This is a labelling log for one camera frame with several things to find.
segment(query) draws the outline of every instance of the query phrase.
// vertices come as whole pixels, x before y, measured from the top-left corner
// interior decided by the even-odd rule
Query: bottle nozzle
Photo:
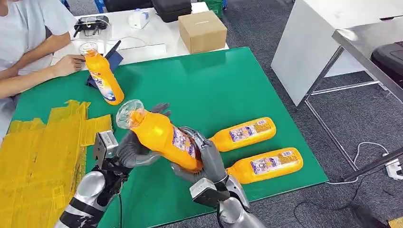
[[[80,54],[91,57],[98,53],[98,45],[95,42],[86,42],[80,46]]]
[[[120,128],[137,127],[144,119],[145,111],[140,100],[130,100],[124,103],[116,114],[116,124]]]

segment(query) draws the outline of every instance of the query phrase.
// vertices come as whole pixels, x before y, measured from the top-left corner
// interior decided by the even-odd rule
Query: white device
[[[393,178],[394,180],[403,180],[403,176],[400,175],[402,168],[400,167],[399,159],[395,159],[385,164],[386,171],[388,172],[388,176]]]
[[[134,29],[142,29],[150,21],[148,12],[136,9],[129,16],[129,25]]]

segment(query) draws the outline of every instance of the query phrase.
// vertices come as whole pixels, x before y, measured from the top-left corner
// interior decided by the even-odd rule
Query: white table
[[[72,36],[72,42],[54,53],[51,65],[56,64],[60,58],[65,55],[79,54],[79,46],[87,41],[97,42],[98,51],[104,53],[104,40],[108,40],[106,46],[108,51],[119,39],[121,39],[122,43],[118,49],[118,52],[124,58],[121,65],[189,54],[189,51],[179,35],[178,21],[165,23],[158,15],[156,15],[154,8],[143,10],[149,12],[150,17],[150,21],[143,29],[135,29],[129,26],[128,17],[133,12],[132,10],[76,17],[79,19],[81,17],[105,15],[109,18],[109,24],[111,27],[101,31],[98,37],[95,36],[92,38],[85,37],[84,31],[81,31],[79,33],[80,35],[73,38],[74,29],[72,28],[69,31]],[[192,13],[208,10],[209,9],[205,2],[192,3]]]
[[[403,15],[403,0],[296,0],[271,67],[294,104],[303,104],[321,78],[366,71],[350,53],[337,51],[336,29],[398,15]]]

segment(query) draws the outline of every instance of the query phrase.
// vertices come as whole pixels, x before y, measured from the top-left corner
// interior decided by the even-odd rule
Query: robotic hand
[[[265,228],[249,212],[250,204],[241,184],[225,171],[214,143],[189,127],[180,127],[180,130],[192,138],[203,161],[203,169],[199,173],[191,173],[175,163],[171,164],[177,176],[193,184],[190,187],[192,200],[217,208],[217,220],[222,228]]]
[[[162,113],[168,107],[168,103],[161,103],[151,112]],[[171,111],[162,114],[169,116]],[[54,228],[97,227],[133,167],[149,165],[160,157],[144,147],[131,130],[128,130],[120,144],[112,131],[97,133],[93,154],[97,160],[95,167],[80,181],[74,197]]]

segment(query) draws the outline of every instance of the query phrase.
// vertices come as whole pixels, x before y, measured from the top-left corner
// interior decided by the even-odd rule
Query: cardboard box
[[[179,16],[178,21],[179,33],[190,53],[225,47],[227,28],[213,11]]]

